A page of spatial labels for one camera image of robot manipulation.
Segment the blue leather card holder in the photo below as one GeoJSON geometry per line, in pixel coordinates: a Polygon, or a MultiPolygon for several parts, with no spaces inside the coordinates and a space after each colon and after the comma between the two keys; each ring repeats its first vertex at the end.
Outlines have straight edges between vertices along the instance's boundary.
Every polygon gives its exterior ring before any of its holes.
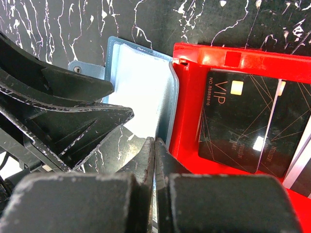
{"type": "Polygon", "coordinates": [[[159,137],[170,145],[179,93],[173,58],[156,50],[111,36],[105,66],[71,61],[68,70],[111,82],[103,103],[132,108],[125,124],[139,138],[159,137]]]}

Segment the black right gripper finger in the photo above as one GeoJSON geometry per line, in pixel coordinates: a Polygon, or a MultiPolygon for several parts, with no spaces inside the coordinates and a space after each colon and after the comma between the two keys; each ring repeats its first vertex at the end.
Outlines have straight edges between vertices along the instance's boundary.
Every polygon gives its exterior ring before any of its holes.
{"type": "Polygon", "coordinates": [[[133,118],[129,107],[70,100],[18,80],[0,82],[1,127],[53,170],[77,169],[115,128],[133,118]]]}
{"type": "Polygon", "coordinates": [[[111,82],[40,61],[4,33],[0,33],[0,67],[29,87],[69,100],[93,102],[114,91],[111,82]]]}

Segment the red plastic card tray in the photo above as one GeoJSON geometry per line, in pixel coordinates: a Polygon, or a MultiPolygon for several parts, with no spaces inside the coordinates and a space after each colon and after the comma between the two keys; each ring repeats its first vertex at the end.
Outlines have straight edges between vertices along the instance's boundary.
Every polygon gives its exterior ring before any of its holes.
{"type": "Polygon", "coordinates": [[[284,188],[302,226],[302,233],[311,230],[311,199],[283,186],[283,181],[311,139],[311,117],[305,127],[294,157],[284,177],[261,172],[249,173],[199,157],[199,139],[205,99],[207,74],[210,71],[265,76],[282,81],[311,84],[309,57],[237,48],[210,47],[177,43],[173,50],[173,68],[180,82],[179,98],[170,152],[193,174],[267,175],[277,179],[284,188]]]}

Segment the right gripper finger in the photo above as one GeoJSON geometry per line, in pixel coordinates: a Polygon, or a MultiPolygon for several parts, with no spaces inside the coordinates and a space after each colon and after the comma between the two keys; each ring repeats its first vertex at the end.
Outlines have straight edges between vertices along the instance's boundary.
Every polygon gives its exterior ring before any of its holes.
{"type": "Polygon", "coordinates": [[[14,188],[0,219],[3,233],[149,233],[155,141],[119,171],[33,173],[14,188]]]}
{"type": "Polygon", "coordinates": [[[155,140],[160,233],[300,233],[288,194],[267,175],[193,174],[155,140]]]}

